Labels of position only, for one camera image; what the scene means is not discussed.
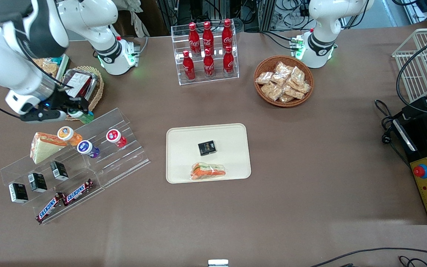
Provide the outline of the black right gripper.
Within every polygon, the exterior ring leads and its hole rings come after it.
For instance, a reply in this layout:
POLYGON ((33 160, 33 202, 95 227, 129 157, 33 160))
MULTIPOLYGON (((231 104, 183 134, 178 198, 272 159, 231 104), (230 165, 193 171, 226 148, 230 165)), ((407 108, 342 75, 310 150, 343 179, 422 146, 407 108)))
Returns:
POLYGON ((89 102, 82 97, 70 98, 66 91, 54 90, 52 95, 41 101, 44 110, 59 110, 66 117, 71 117, 74 110, 89 111, 89 102))

